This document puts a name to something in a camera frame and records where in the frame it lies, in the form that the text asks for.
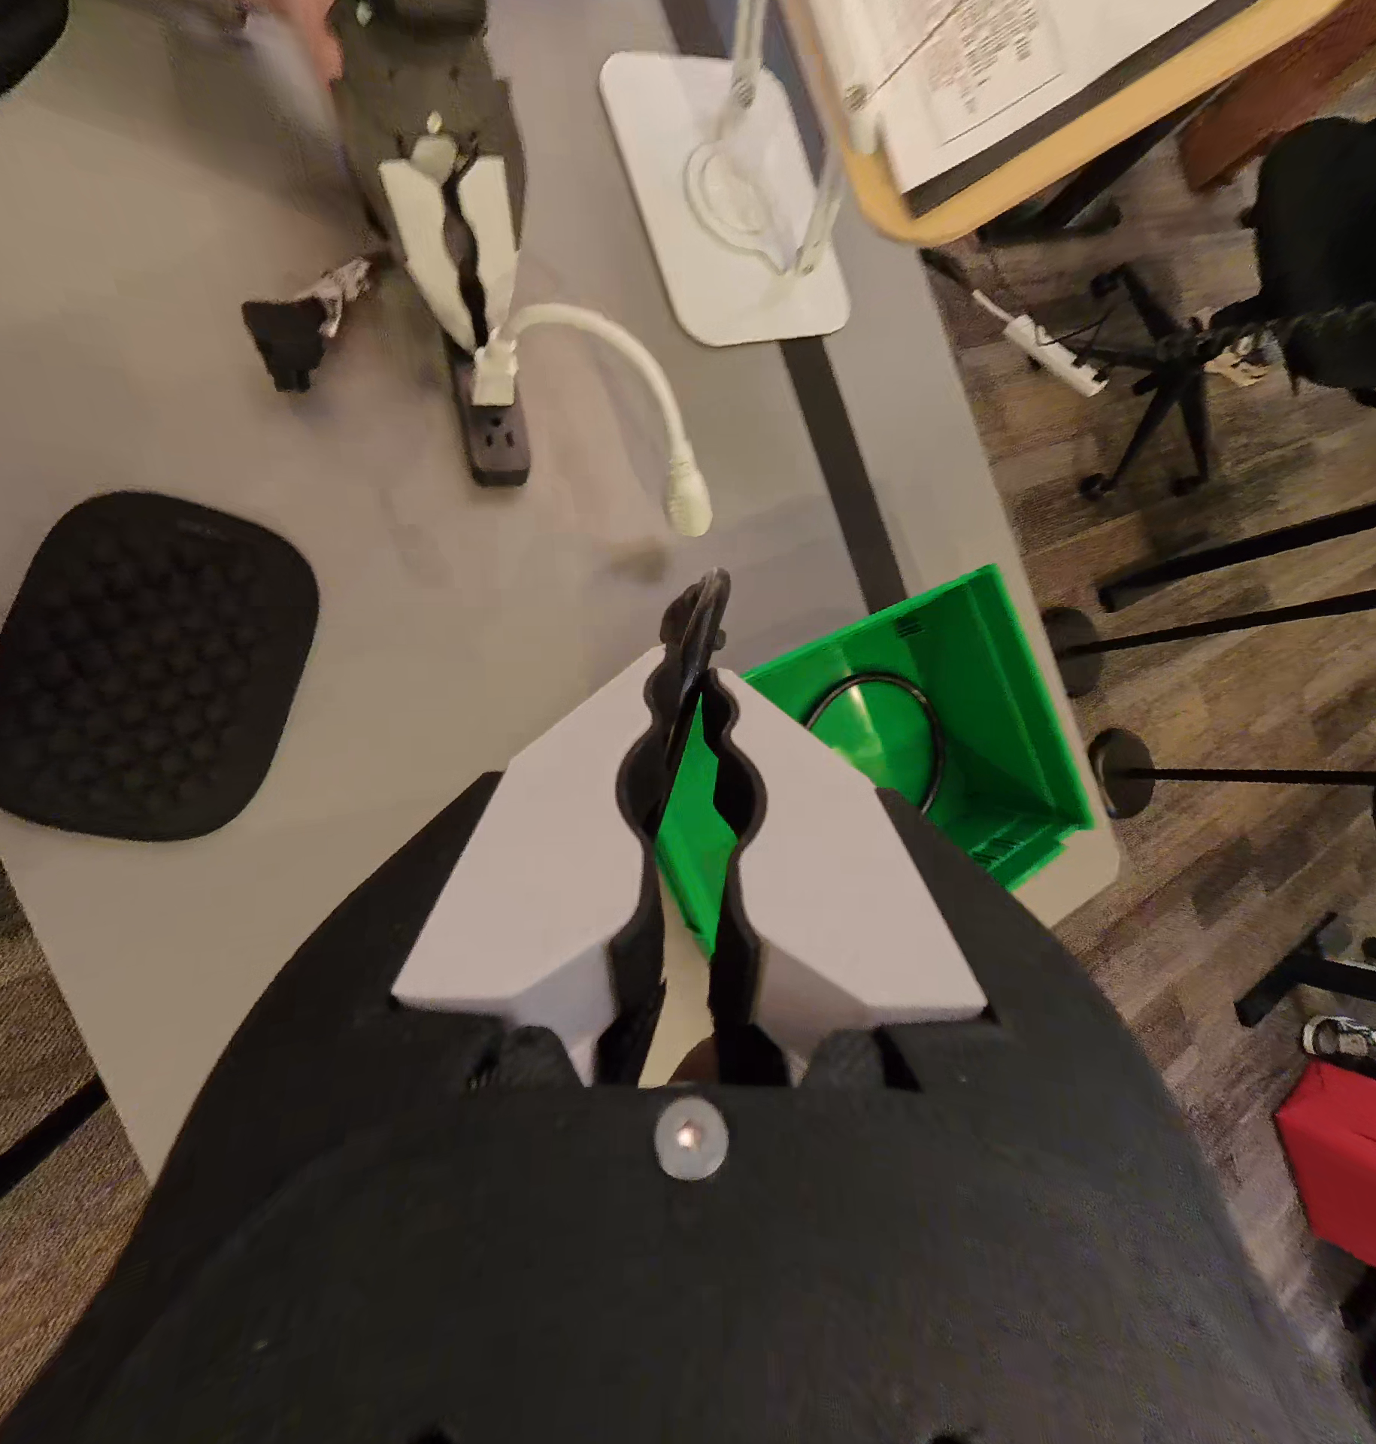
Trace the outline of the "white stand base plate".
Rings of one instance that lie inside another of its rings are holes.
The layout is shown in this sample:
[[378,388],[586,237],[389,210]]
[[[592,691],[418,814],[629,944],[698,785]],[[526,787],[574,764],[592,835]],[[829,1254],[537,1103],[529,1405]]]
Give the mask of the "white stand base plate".
[[829,252],[845,169],[807,168],[772,68],[618,47],[602,102],[690,342],[738,352],[850,323]]

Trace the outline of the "black office chair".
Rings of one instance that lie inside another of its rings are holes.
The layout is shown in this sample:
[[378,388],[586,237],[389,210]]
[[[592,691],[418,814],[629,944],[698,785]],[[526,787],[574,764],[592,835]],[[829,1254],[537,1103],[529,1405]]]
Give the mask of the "black office chair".
[[1246,227],[1288,379],[1376,410],[1376,125],[1316,115],[1271,139]]

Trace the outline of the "black pole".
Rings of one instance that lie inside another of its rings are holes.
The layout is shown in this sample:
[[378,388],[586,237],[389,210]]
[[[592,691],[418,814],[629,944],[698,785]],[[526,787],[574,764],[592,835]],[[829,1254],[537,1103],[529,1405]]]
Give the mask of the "black pole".
[[1079,605],[1045,605],[1040,626],[1045,626],[1061,700],[1092,700],[1106,657],[1127,657],[1127,646],[1243,636],[1267,626],[1325,626],[1325,618],[1361,618],[1361,611],[1376,611],[1376,585],[1306,601],[1306,605],[1267,605],[1267,611],[1236,611],[1236,618],[1203,618],[1203,626],[1139,631],[1139,636],[1101,636],[1092,618]]
[[1156,785],[1300,785],[1300,787],[1372,787],[1376,806],[1376,764],[1156,764],[1132,727],[1101,727],[1091,739],[1091,769],[1110,818],[1148,806]]

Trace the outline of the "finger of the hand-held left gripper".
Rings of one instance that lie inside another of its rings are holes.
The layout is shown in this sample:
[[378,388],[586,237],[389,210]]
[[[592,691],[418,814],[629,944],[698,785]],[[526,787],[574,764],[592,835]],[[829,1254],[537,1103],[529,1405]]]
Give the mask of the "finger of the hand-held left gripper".
[[460,222],[463,222],[460,295],[472,311],[472,337],[489,342],[508,323],[518,282],[508,159],[480,156],[460,169]]
[[396,260],[460,352],[480,352],[474,232],[460,210],[460,177],[472,159],[474,156],[460,139],[418,139],[404,159],[378,159]]

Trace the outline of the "black and white sneaker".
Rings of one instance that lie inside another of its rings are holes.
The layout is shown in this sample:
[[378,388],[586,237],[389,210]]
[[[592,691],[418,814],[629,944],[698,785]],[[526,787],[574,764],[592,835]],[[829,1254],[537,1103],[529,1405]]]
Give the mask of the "black and white sneaker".
[[1335,1065],[1372,1065],[1376,1069],[1376,1031],[1354,1018],[1306,1018],[1300,1021],[1300,1051],[1335,1058]]

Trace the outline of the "printed instruction sheet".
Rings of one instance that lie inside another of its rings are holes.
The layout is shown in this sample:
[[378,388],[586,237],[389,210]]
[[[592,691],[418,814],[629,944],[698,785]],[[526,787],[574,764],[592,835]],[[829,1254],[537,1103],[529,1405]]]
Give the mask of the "printed instruction sheet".
[[936,159],[916,168],[926,156],[1056,80],[1040,0],[861,0],[861,27],[879,156],[914,156],[907,183],[936,169]]

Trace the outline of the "dark round pad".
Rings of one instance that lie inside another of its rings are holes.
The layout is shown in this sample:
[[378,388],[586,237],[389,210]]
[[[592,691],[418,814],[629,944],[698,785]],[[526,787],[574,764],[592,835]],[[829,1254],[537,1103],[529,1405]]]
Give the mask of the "dark round pad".
[[0,0],[0,96],[59,45],[68,0]]

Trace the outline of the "wooden document board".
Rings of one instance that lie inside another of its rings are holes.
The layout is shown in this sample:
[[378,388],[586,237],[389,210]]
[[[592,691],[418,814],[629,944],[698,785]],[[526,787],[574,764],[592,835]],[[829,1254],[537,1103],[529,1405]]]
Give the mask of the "wooden document board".
[[954,245],[1006,210],[1034,203],[1056,183],[1056,196],[1034,214],[1061,232],[1080,210],[1106,196],[1164,132],[1172,132],[1218,84],[1299,45],[1337,0],[1256,0],[1226,27],[1198,32],[1181,47],[1148,45],[1156,68],[1132,73],[1101,102],[1050,125],[1034,150],[1005,156],[998,168],[971,159],[971,177],[954,188],[931,188],[931,203],[907,203],[891,183],[891,159],[875,156],[825,156],[845,169],[857,214],[891,245]]

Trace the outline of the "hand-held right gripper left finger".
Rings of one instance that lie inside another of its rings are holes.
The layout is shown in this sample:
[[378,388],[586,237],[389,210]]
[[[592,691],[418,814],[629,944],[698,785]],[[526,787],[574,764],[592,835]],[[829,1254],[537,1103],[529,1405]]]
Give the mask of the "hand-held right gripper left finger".
[[604,948],[644,907],[644,837],[618,806],[618,769],[646,732],[663,664],[652,643],[508,762],[389,979],[404,1007],[550,1031],[574,1075],[602,1075],[602,1032],[621,1018]]

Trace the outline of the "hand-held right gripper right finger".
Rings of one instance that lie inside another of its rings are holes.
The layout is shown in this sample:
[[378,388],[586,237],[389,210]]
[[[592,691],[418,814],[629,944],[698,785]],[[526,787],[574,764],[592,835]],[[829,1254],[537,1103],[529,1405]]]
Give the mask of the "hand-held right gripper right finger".
[[705,739],[734,835],[708,955],[724,1085],[796,1085],[829,1032],[992,1007],[850,762],[724,668],[705,679]]

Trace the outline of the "black chair base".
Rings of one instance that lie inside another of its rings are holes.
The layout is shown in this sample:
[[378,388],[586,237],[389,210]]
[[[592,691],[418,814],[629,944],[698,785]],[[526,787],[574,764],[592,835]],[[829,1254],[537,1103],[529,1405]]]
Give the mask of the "black chair base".
[[1218,352],[1212,352],[1212,337],[1218,337],[1218,328],[1236,328],[1236,323],[1256,323],[1256,319],[1259,319],[1259,301],[1236,301],[1236,304],[1212,311],[1203,323],[1198,323],[1198,319],[1181,323],[1181,319],[1141,287],[1141,274],[1139,274],[1132,263],[1101,268],[1101,274],[1091,282],[1091,295],[1092,295],[1092,301],[1127,295],[1132,311],[1141,319],[1148,342],[1141,342],[1141,352],[1101,352],[1101,342],[1080,342],[1079,357],[1092,359],[1101,375],[1132,366],[1132,375],[1139,375],[1132,391],[1148,401],[1148,403],[1141,403],[1141,418],[1139,418],[1139,427],[1132,427],[1121,467],[1080,476],[1079,494],[1080,494],[1080,501],[1110,494],[1121,476],[1132,472],[1132,462],[1141,456],[1141,438],[1168,423],[1168,410],[1181,410],[1188,444],[1192,444],[1192,472],[1172,476],[1168,494],[1203,487],[1203,486],[1212,486],[1203,366],[1212,366],[1226,352],[1236,352],[1236,337],[1218,342]]

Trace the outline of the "black power strip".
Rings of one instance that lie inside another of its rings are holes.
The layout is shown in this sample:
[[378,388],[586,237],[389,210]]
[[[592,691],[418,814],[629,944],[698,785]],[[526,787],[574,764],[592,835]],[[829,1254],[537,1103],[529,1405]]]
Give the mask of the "black power strip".
[[460,410],[460,432],[463,432],[463,467],[474,487],[518,487],[529,476],[529,432],[526,432],[526,410],[513,403],[472,403],[472,357],[442,337],[449,352],[449,391]]

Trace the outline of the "white power plug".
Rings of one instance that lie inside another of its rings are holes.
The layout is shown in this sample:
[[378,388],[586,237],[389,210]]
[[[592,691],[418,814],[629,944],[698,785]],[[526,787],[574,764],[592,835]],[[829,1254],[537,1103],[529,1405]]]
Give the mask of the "white power plug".
[[472,357],[472,410],[513,410],[513,401],[518,401],[518,337],[513,337],[513,323],[500,323]]

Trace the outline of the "black backing board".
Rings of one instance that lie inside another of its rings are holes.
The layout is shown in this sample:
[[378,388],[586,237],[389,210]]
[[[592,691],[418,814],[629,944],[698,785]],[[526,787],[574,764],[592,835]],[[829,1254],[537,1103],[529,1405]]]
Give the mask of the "black backing board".
[[1300,32],[1279,0],[1040,0],[1040,15],[1056,80],[926,156],[936,169],[916,183],[907,183],[914,156],[891,156],[907,214],[944,214],[946,237],[1192,108]]

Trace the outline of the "white cord connector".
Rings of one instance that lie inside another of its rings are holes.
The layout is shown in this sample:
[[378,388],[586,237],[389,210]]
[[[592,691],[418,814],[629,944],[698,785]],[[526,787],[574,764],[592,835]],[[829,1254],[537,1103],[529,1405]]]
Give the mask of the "white cord connector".
[[708,486],[705,486],[705,472],[698,472],[698,456],[690,444],[681,444],[672,462],[669,462],[669,528],[681,533],[681,538],[705,538],[708,528],[718,528],[718,501],[708,501]]

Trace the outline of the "green plastic bin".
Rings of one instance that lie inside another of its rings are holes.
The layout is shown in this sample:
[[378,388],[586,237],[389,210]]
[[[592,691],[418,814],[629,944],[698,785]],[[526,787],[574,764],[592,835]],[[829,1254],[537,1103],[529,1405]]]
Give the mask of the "green plastic bin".
[[1079,744],[1005,572],[825,631],[738,672],[875,787],[896,787],[1040,922],[1110,879]]

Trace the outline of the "black flat strip plug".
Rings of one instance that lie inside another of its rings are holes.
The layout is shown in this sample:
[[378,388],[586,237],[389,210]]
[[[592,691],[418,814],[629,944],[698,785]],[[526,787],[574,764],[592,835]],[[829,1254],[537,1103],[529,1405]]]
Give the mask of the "black flat strip plug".
[[311,375],[342,323],[342,301],[246,301],[236,304],[274,391],[311,391]]

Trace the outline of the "black mesh pad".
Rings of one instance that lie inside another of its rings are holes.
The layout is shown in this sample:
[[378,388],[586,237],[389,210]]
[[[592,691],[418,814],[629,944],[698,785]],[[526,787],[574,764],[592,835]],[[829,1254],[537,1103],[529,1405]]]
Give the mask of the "black mesh pad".
[[318,636],[318,574],[186,494],[87,494],[0,626],[0,814],[126,842],[230,828]]

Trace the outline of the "white page holder ledge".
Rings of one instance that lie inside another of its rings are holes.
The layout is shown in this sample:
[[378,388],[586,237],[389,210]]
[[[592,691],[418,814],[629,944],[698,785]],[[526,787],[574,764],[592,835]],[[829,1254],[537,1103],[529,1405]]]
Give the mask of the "white page holder ledge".
[[875,45],[857,0],[781,0],[791,47],[804,63],[822,132],[838,156],[875,156]]

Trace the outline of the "white floor power strip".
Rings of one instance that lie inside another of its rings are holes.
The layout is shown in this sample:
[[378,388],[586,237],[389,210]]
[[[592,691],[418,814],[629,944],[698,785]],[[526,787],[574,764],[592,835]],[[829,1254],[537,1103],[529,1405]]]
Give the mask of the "white floor power strip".
[[1014,342],[1040,375],[1061,379],[1079,401],[1101,401],[1106,375],[1080,359],[1073,342],[1056,342],[1027,311],[1005,311],[992,295],[971,287],[971,304],[1005,323],[1005,342]]

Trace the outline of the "red plastic bin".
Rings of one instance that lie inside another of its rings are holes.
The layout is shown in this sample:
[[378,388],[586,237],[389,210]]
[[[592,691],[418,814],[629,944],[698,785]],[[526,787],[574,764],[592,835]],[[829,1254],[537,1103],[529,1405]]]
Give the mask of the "red plastic bin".
[[1376,1075],[1306,1058],[1279,1105],[1279,1142],[1306,1229],[1376,1265]]

